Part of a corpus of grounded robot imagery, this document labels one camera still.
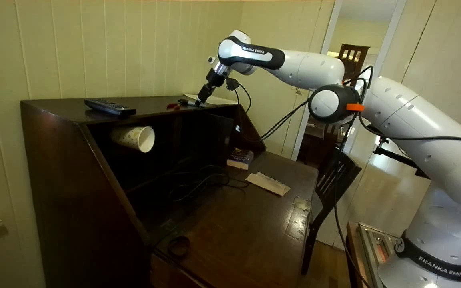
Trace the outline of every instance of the black cable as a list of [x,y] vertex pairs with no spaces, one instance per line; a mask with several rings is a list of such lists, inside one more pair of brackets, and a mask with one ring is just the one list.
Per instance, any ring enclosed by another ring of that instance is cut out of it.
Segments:
[[361,75],[363,72],[366,72],[366,70],[371,70],[369,78],[368,78],[368,82],[366,82],[366,88],[369,88],[369,86],[371,86],[371,82],[373,82],[373,74],[374,74],[374,67],[373,67],[373,66],[366,66],[366,67],[361,69],[358,74],[355,74],[353,77],[350,77],[349,80],[345,80],[345,82],[342,82],[342,83],[344,83],[344,85],[349,85],[349,83],[352,83],[353,80],[357,82],[358,78],[361,78],[360,75]]
[[245,91],[245,94],[248,98],[248,107],[245,110],[248,114],[248,110],[251,109],[251,96],[249,96],[248,90],[241,83],[240,83],[240,88]]
[[248,90],[238,80],[227,78],[227,90],[233,91],[235,101],[238,104],[241,104],[240,94],[237,93],[237,88],[241,88],[245,91],[246,98],[248,98],[248,107],[245,109],[245,112],[248,114],[248,110],[251,109],[251,96],[249,96]]
[[229,178],[229,182],[225,184],[230,189],[238,189],[241,192],[245,192],[245,189],[249,186],[246,181],[241,179],[235,179],[235,178]]
[[304,102],[301,102],[299,106],[296,106],[291,112],[288,112],[285,117],[281,117],[277,123],[273,123],[273,126],[270,126],[262,136],[261,139],[267,139],[269,136],[272,136],[288,118],[291,118],[293,114],[296,114],[297,109],[301,109],[302,106],[305,106],[309,102],[309,99],[305,99]]
[[344,253],[345,253],[347,261],[352,264],[352,269],[353,269],[355,274],[358,275],[360,282],[361,282],[366,288],[369,288],[369,283],[368,283],[368,282],[363,278],[363,275],[360,274],[357,262],[353,261],[352,254],[349,253],[349,250],[347,250],[347,246],[345,246],[344,234],[342,234],[342,229],[341,229],[341,224],[339,224],[339,216],[337,216],[337,203],[333,206],[333,216],[334,216],[334,221],[336,221],[337,234],[339,234],[341,243],[342,243],[342,246],[344,246]]
[[235,102],[237,102],[237,104],[241,104],[240,94],[238,94],[235,90],[232,90],[232,91],[233,91],[233,94],[235,94]]
[[208,184],[211,179],[219,181],[217,182],[219,186],[225,186],[229,182],[229,174],[222,173],[222,171],[211,173],[211,174],[205,176],[201,181],[196,181],[195,187],[192,187],[188,192],[182,192],[179,197],[171,198],[171,202],[179,203],[179,202],[184,202],[185,198],[190,198],[195,192],[201,190],[201,187],[205,184]]
[[[357,82],[363,82],[363,86],[361,86],[361,90],[358,93],[358,102],[361,102],[363,98],[365,98],[365,91],[369,86],[369,83],[365,78],[361,78],[361,77],[358,77]],[[341,146],[339,150],[344,149],[344,142],[347,141],[347,134],[349,134],[350,128],[353,126],[353,122],[355,122],[357,117],[358,117],[358,114],[353,114],[353,117],[349,122],[339,125],[339,128],[347,125],[345,131],[342,133],[342,142],[339,144]]]

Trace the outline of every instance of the floor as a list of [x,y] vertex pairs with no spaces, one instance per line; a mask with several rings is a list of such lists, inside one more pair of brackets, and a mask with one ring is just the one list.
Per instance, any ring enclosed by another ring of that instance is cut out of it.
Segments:
[[297,288],[350,288],[344,251],[317,242],[309,272]]

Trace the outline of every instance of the paper cup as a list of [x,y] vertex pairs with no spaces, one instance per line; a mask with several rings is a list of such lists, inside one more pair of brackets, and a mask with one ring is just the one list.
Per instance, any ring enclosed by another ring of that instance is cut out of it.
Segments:
[[147,154],[153,147],[155,133],[152,126],[118,128],[112,131],[112,139],[120,146]]

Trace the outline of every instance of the cord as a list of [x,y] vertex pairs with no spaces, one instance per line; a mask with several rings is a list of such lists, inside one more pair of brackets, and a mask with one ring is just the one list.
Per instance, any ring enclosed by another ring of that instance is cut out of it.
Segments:
[[366,88],[369,88],[369,86],[371,86],[371,82],[373,82],[373,74],[374,74],[374,67],[373,67],[373,66],[366,66],[366,67],[361,69],[358,74],[355,74],[355,75],[350,77],[349,80],[342,82],[342,85],[349,85],[349,83],[352,83],[353,80],[357,82],[358,78],[361,78],[360,75],[361,75],[363,72],[366,72],[366,70],[371,70],[369,78],[368,78],[368,82],[366,82]]
[[203,186],[206,186],[211,179],[216,179],[219,186],[225,186],[229,182],[229,174],[222,171],[211,173],[205,176],[201,181],[196,181],[195,187],[192,187],[188,192],[182,192],[179,197],[171,198],[171,202],[179,203],[184,202],[185,198],[190,198],[195,192],[201,190]]
[[262,136],[261,139],[265,141],[269,136],[272,136],[288,118],[291,118],[291,115],[301,109],[302,106],[305,106],[309,102],[309,99],[305,99],[304,102],[301,102],[299,106],[296,106],[291,112],[288,112],[285,117],[281,117],[277,123],[273,123],[273,126],[270,126]]
[[248,90],[240,82],[237,82],[235,78],[227,78],[227,90],[233,91],[235,101],[238,104],[241,104],[240,94],[237,93],[237,88],[241,88],[248,98],[248,107],[245,109],[245,112],[248,114],[248,110],[251,109],[251,96],[249,96]]
[[245,189],[249,186],[246,181],[229,178],[229,182],[225,184],[230,189],[237,189],[245,192]]
[[[371,75],[373,75],[373,66],[368,66],[368,67],[363,69],[361,72],[365,72],[365,70],[368,70],[368,69],[371,69]],[[365,91],[366,91],[366,88],[369,86],[369,82],[366,82],[366,80],[361,78],[361,77],[358,77],[357,82],[361,82],[361,83],[363,83],[363,86],[361,86],[361,90],[360,90],[360,93],[358,93],[358,101],[361,102],[363,98],[365,98]],[[358,117],[358,114],[353,114],[353,117],[352,117],[349,122],[345,122],[345,123],[341,125],[341,128],[345,126],[345,125],[347,125],[347,128],[345,128],[345,131],[342,133],[342,144],[341,144],[339,150],[344,149],[344,142],[347,141],[347,134],[349,134],[349,131],[350,131],[350,128],[352,128],[352,125],[353,125],[353,122],[355,122],[357,117]]]

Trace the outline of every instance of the white robotic arm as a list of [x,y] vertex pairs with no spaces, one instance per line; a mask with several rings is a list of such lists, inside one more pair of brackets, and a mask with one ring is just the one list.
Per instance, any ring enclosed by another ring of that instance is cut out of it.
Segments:
[[217,62],[200,90],[203,102],[230,70],[251,74],[262,67],[281,82],[312,90],[309,112],[321,122],[337,122],[361,102],[361,117],[395,141],[430,178],[429,192],[395,246],[397,258],[379,269],[387,288],[461,288],[461,125],[403,85],[376,78],[365,99],[341,86],[339,59],[302,51],[249,45],[235,30],[219,45]]

